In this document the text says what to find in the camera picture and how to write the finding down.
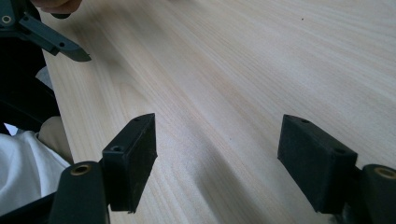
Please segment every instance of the black clamp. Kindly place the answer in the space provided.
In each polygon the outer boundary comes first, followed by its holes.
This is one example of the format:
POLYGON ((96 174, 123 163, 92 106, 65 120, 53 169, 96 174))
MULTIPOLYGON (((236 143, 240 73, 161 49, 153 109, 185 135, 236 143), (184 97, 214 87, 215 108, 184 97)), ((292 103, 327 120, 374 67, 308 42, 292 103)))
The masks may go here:
POLYGON ((61 52, 77 62, 91 60, 78 44, 42 23, 28 0, 0 0, 0 37, 31 41, 52 55, 61 52))

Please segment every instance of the white fabric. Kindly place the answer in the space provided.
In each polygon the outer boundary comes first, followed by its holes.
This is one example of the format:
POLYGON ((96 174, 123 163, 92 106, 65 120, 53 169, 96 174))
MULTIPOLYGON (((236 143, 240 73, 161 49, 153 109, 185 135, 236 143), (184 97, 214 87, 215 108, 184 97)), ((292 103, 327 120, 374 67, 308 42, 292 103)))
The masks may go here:
POLYGON ((33 132, 0 134, 0 216, 56 191, 68 166, 33 132))

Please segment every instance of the person's hand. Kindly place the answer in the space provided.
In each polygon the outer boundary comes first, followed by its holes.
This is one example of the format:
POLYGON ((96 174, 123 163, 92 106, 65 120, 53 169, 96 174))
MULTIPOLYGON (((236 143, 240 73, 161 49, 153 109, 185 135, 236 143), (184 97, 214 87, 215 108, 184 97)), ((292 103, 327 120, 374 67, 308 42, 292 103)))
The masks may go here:
POLYGON ((31 0, 35 7, 54 14, 70 14, 75 12, 82 0, 31 0))

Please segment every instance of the light wood surface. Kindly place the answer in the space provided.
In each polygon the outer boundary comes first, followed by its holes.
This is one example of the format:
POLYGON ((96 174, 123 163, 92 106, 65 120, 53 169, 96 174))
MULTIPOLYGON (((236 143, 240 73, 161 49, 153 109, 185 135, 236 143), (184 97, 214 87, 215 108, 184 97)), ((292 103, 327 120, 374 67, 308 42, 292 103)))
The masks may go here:
POLYGON ((276 158, 284 114, 395 167, 395 1, 84 0, 43 21, 92 56, 46 53, 76 161, 156 113, 159 157, 114 223, 328 223, 276 158))

